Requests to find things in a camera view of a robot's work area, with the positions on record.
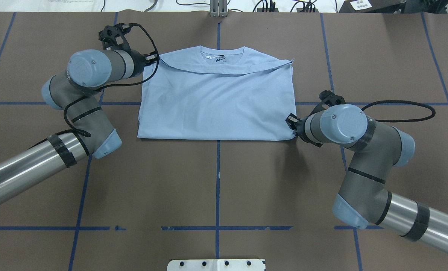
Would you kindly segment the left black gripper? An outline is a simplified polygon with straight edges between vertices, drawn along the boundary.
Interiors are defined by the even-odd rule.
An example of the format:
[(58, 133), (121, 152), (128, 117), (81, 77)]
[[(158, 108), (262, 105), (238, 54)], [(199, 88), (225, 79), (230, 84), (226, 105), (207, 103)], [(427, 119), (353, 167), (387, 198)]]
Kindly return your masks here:
[(139, 52), (132, 52), (132, 60), (134, 72), (143, 72), (146, 67), (158, 68), (159, 65), (158, 54), (147, 55)]

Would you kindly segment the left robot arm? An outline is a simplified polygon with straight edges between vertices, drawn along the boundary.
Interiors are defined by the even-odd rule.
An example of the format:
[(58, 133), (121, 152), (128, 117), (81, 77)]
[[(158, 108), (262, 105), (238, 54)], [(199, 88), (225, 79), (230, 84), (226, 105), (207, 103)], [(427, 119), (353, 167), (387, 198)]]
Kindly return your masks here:
[(68, 129), (0, 163), (0, 205), (90, 155), (102, 158), (118, 149), (122, 140), (95, 96), (158, 61), (158, 51), (108, 48), (74, 53), (66, 70), (41, 90), (45, 103), (62, 111)]

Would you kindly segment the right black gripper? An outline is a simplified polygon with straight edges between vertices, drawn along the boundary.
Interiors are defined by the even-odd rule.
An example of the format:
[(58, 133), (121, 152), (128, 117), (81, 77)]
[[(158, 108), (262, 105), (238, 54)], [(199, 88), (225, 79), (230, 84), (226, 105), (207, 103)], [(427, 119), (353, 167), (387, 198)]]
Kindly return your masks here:
[(295, 125), (295, 129), (292, 129), (292, 133), (293, 133), (294, 137), (299, 137), (301, 140), (303, 140), (304, 142), (307, 142), (307, 143), (314, 143), (314, 141), (312, 141), (310, 139), (310, 137), (307, 136), (306, 131), (305, 131), (306, 121), (310, 117), (311, 117), (311, 115), (309, 115), (305, 118), (298, 118), (296, 115), (291, 113), (286, 117), (286, 123), (288, 125)]

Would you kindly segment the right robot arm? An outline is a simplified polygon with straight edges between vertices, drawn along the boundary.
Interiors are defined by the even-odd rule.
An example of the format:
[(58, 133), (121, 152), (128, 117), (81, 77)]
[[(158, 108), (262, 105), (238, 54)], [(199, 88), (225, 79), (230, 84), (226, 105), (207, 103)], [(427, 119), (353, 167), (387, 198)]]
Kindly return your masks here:
[(351, 104), (315, 109), (303, 119), (290, 114), (286, 123), (307, 143), (333, 143), (354, 153), (332, 207), (335, 217), (357, 229), (374, 224), (394, 230), (448, 254), (448, 214), (385, 189), (391, 169), (414, 155), (409, 134)]

